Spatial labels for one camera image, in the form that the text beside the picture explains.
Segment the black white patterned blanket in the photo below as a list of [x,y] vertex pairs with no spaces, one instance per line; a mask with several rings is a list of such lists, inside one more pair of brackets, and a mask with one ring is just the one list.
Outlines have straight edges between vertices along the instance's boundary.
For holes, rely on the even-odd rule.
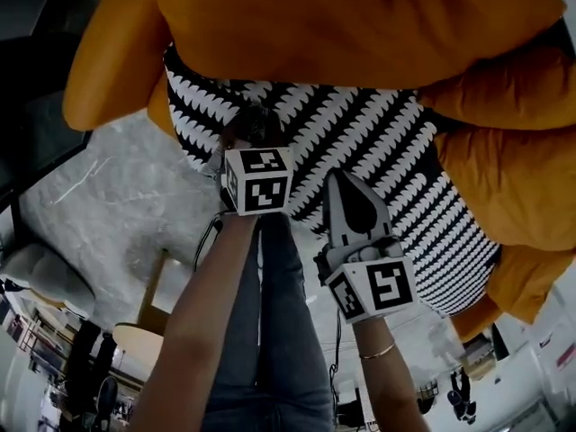
[[339,167],[383,198],[394,234],[414,265],[418,297],[457,315],[478,302],[499,258],[447,173],[434,138],[437,123],[410,90],[216,80],[193,72],[175,47],[164,55],[168,110],[190,166],[208,173],[221,133],[252,105],[273,111],[295,169],[289,215],[326,230],[320,189]]

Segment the person's left forearm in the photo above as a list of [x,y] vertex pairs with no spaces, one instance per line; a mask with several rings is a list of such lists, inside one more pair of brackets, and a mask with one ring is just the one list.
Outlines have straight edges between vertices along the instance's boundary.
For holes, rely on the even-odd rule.
[[199,432],[257,224],[228,215],[170,316],[128,432]]

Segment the white cabinet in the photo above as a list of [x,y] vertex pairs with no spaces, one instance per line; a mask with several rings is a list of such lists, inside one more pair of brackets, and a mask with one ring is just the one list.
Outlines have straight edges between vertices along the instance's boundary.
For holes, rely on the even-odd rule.
[[500,377],[527,411],[539,404],[558,432],[576,432],[576,275],[553,285],[531,324],[508,314],[497,320],[508,357]]

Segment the person's blue jeans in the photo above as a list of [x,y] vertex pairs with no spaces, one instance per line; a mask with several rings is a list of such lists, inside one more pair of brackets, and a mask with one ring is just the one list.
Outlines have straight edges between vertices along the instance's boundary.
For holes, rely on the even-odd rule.
[[256,224],[201,432],[333,432],[328,369],[282,213]]

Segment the orange sofa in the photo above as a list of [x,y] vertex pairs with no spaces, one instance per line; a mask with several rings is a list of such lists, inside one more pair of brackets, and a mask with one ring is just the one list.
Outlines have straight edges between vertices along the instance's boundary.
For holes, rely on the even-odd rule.
[[[494,58],[479,60],[466,70],[490,59],[535,47],[557,48],[569,58],[576,59],[576,41],[571,39],[567,25],[565,4],[562,17],[549,29],[516,49]],[[68,125],[78,131],[90,131],[140,109],[146,109],[150,119],[177,140],[167,99],[164,55],[169,47],[176,49],[156,0],[101,0],[85,30],[67,81],[64,116]],[[434,83],[404,89],[291,84],[410,90],[414,92],[417,103],[436,121],[436,136],[464,127],[483,128],[447,118],[422,105],[418,97],[419,89]],[[447,315],[461,340],[475,337],[500,315],[505,314],[488,296],[486,288],[487,284],[484,295],[474,305],[457,315]]]

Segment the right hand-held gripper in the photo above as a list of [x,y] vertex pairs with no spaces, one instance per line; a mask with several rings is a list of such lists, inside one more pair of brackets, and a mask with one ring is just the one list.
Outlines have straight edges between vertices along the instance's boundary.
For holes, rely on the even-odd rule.
[[[412,261],[392,234],[383,199],[363,180],[330,170],[323,185],[329,243],[315,257],[319,280],[344,320],[357,323],[417,302]],[[344,246],[345,239],[372,239]]]

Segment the person's right forearm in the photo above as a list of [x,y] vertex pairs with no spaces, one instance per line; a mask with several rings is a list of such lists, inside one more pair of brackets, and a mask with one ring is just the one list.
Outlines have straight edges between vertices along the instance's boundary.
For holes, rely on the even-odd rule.
[[381,432],[430,432],[419,412],[416,389],[383,318],[353,325],[368,397]]

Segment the black glass cabinet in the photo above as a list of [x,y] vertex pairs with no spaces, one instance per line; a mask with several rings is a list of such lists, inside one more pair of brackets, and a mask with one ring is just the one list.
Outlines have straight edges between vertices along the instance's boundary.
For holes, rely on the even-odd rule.
[[0,213],[84,150],[63,94],[99,0],[0,0]]

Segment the round wooden stool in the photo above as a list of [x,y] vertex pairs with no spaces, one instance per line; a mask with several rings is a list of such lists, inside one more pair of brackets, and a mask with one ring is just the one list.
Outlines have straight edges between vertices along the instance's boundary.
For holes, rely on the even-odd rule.
[[117,323],[112,331],[118,348],[149,370],[158,360],[167,322],[176,304],[174,292],[160,290],[172,281],[172,272],[178,272],[178,262],[162,249],[153,265],[136,321]]

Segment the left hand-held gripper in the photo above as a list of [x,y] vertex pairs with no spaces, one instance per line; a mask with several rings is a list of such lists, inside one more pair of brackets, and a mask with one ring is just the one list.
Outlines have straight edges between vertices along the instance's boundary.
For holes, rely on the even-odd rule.
[[289,147],[228,149],[220,171],[220,198],[240,216],[282,212],[292,181]]

